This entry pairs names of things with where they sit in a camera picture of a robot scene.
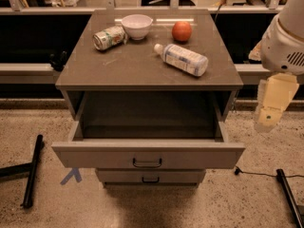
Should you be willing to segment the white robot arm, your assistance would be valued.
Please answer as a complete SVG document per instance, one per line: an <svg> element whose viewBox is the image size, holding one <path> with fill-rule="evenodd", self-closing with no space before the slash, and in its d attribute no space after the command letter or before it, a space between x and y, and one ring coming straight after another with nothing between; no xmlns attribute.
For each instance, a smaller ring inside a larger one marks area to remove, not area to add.
<svg viewBox="0 0 304 228"><path fill-rule="evenodd" d="M304 74L304 0L288 0L260 41L262 66L272 75L257 89L255 130L270 132L299 89Z"/></svg>

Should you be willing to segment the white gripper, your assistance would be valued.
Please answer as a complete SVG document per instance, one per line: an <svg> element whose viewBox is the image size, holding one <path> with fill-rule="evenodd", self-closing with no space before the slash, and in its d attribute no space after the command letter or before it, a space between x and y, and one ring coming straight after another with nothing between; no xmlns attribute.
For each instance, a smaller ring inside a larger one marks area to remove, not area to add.
<svg viewBox="0 0 304 228"><path fill-rule="evenodd" d="M296 15L276 15L250 51L249 59L260 61L272 72L284 72L258 84L254 128L268 133L279 123L298 91L295 75L304 73L303 19Z"/></svg>

